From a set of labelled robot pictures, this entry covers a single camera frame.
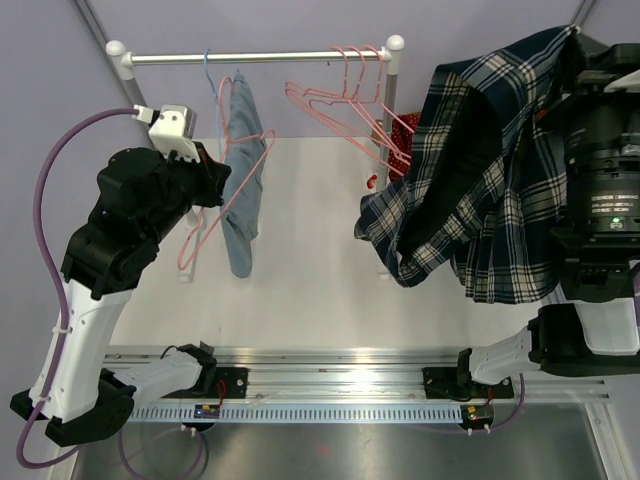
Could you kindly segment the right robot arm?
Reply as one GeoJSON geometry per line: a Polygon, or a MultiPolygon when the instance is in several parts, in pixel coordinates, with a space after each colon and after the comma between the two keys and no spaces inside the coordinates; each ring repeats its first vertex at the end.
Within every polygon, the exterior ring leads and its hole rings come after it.
{"type": "Polygon", "coordinates": [[[639,47],[581,39],[537,123],[562,137],[567,203],[552,234],[559,283],[517,334],[463,350],[456,389],[476,396],[516,374],[639,371],[639,47]]]}

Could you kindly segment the dark plaid skirt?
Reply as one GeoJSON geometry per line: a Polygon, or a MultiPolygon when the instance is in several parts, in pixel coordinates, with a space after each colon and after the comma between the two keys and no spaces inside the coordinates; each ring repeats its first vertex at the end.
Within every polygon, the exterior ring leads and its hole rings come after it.
{"type": "Polygon", "coordinates": [[[561,138],[537,118],[576,34],[553,27],[435,69],[408,172],[361,200],[354,227],[399,285],[449,264],[478,303],[536,302],[555,288],[551,232],[567,180],[561,138]]]}

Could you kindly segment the blue wire hanger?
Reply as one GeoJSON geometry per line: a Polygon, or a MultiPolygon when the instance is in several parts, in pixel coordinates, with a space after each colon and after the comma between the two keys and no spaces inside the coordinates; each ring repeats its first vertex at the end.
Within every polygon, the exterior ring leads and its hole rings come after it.
{"type": "Polygon", "coordinates": [[[215,109],[214,128],[215,128],[216,140],[218,145],[219,159],[222,159],[223,147],[224,147],[224,136],[223,136],[223,130],[222,130],[221,114],[220,114],[219,92],[218,92],[218,84],[214,81],[209,71],[209,62],[208,62],[209,54],[210,54],[210,50],[206,49],[203,54],[203,69],[204,69],[204,74],[208,82],[208,85],[210,87],[210,91],[213,98],[214,109],[215,109]]]}

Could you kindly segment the light blue denim skirt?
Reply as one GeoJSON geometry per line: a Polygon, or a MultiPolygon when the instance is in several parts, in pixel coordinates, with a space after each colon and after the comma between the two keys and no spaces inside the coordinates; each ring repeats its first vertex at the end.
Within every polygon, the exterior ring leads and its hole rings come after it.
{"type": "Polygon", "coordinates": [[[251,242],[258,236],[264,168],[259,159],[266,151],[266,141],[251,88],[239,72],[233,77],[227,130],[233,142],[225,163],[232,171],[226,181],[224,201],[230,208],[222,217],[221,228],[231,272],[244,279],[252,271],[251,242]]]}

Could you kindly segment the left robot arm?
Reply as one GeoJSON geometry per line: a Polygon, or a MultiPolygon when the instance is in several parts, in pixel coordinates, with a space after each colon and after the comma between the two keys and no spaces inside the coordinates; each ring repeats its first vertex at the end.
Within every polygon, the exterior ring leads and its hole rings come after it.
{"type": "Polygon", "coordinates": [[[205,397],[215,389],[216,359],[192,344],[126,373],[103,366],[115,324],[161,242],[192,207],[223,202],[230,167],[213,160],[202,143],[193,145],[193,160],[176,151],[125,149],[97,175],[96,205],[63,258],[69,319],[59,331],[65,346],[36,416],[60,447],[105,440],[134,409],[164,396],[205,397]]]}

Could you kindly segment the red polka dot skirt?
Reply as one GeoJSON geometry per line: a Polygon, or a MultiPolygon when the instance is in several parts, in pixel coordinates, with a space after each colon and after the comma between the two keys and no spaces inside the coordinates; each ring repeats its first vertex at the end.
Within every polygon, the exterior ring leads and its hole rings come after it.
{"type": "Polygon", "coordinates": [[[420,115],[420,112],[412,112],[401,114],[397,118],[393,119],[391,127],[391,140],[397,147],[400,155],[397,155],[395,151],[389,152],[388,177],[390,183],[399,180],[409,171],[412,155],[413,135],[419,123],[420,115]]]}

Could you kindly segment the pink wire hanger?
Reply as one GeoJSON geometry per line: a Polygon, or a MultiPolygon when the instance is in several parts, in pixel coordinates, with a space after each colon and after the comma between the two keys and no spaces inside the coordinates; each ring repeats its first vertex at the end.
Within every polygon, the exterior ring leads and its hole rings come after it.
{"type": "Polygon", "coordinates": [[[333,46],[343,65],[341,88],[306,87],[301,93],[302,105],[312,116],[379,162],[383,171],[378,180],[401,173],[392,159],[408,163],[393,139],[393,123],[401,121],[395,98],[404,46],[399,35],[381,47],[333,46]]]}
{"type": "Polygon", "coordinates": [[[391,35],[386,40],[386,44],[380,48],[371,45],[364,45],[360,48],[348,46],[349,50],[358,54],[362,63],[362,70],[349,103],[371,128],[370,139],[380,149],[380,161],[385,162],[386,155],[392,153],[396,160],[408,165],[410,155],[403,152],[392,138],[393,121],[396,121],[409,133],[414,132],[395,113],[397,81],[404,47],[405,40],[400,35],[391,35]],[[364,100],[359,91],[366,75],[368,61],[374,62],[378,70],[373,97],[364,100]]]}
{"type": "Polygon", "coordinates": [[[218,91],[220,125],[224,146],[221,159],[231,168],[226,180],[219,214],[196,244],[186,239],[176,266],[180,271],[191,266],[204,242],[221,228],[232,274],[244,279],[253,268],[252,242],[259,235],[262,173],[276,134],[265,130],[248,80],[237,72],[225,77],[218,91]]]}
{"type": "MultiPolygon", "coordinates": [[[[333,53],[339,55],[343,65],[342,87],[340,90],[327,90],[318,87],[306,87],[296,82],[285,85],[286,97],[300,110],[314,120],[329,128],[339,137],[347,140],[380,165],[388,166],[380,161],[380,149],[371,141],[371,128],[362,120],[350,105],[349,101],[362,70],[362,63],[357,53],[347,47],[333,46],[333,53]]],[[[377,65],[368,61],[366,75],[361,83],[360,95],[364,100],[371,99],[375,90],[377,65]]]]}

